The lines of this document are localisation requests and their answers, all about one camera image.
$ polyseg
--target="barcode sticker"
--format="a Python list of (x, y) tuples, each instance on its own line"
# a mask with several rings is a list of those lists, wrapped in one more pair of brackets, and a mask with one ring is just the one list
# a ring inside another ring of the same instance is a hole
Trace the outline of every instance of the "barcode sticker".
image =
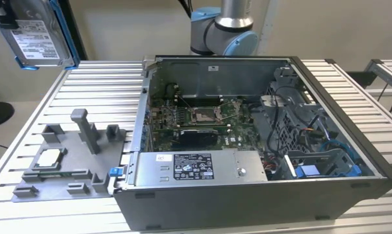
[(27, 59), (60, 59), (41, 20), (16, 20), (19, 28), (11, 30), (13, 39)]

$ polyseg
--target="white label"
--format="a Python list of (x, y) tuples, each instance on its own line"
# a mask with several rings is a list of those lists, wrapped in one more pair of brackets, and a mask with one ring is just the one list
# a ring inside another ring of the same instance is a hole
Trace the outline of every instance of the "white label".
[(41, 20), (16, 20), (19, 29), (11, 30), (27, 59), (59, 59), (51, 35)]
[(172, 161), (172, 155), (157, 155), (156, 161), (157, 162), (171, 162)]
[(209, 67), (208, 67), (208, 71), (209, 71), (209, 72), (216, 72), (216, 71), (219, 71), (219, 66), (209, 66)]

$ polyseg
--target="white wall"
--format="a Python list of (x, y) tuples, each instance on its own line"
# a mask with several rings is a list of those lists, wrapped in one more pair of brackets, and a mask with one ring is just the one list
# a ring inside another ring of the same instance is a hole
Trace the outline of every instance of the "white wall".
[[(185, 55), (189, 20), (176, 0), (71, 0), (92, 60), (140, 60), (144, 55)], [(193, 0), (193, 8), (219, 6), (220, 0)], [(252, 1), (255, 30), (261, 31), (268, 0)], [(39, 100), (60, 69), (21, 71), (0, 34), (0, 100)]]
[(345, 70), (392, 59), (392, 0), (277, 0), (275, 13), (259, 53), (335, 59)]
[[(268, 1), (252, 1), (257, 33)], [(71, 5), (89, 59), (188, 54), (189, 20), (177, 0), (71, 0)], [(201, 6), (220, 6), (220, 0), (193, 0), (193, 9)]]

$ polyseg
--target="aluminum extrusion table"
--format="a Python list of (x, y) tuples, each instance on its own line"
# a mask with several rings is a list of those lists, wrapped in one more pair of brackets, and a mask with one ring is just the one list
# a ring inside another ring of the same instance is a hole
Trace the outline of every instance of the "aluminum extrusion table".
[[(303, 62), (392, 165), (392, 115), (336, 64), (325, 60)], [(128, 131), (121, 164), (128, 162), (141, 80), (139, 61), (84, 61), (77, 70), (61, 72), (0, 159), (0, 233), (131, 232), (113, 198), (9, 200), (43, 142), (39, 134), (44, 125), (60, 123), (64, 130), (76, 130), (69, 118), (75, 108), (87, 108), (88, 120), (99, 129), (119, 124)], [(392, 190), (380, 199), (361, 201), (337, 220), (172, 233), (392, 233)]]

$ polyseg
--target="blue latch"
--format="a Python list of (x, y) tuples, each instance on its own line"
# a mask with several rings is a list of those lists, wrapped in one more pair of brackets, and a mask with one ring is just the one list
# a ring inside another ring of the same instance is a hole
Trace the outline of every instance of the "blue latch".
[(109, 177), (120, 177), (124, 174), (124, 168), (112, 167), (109, 170)]

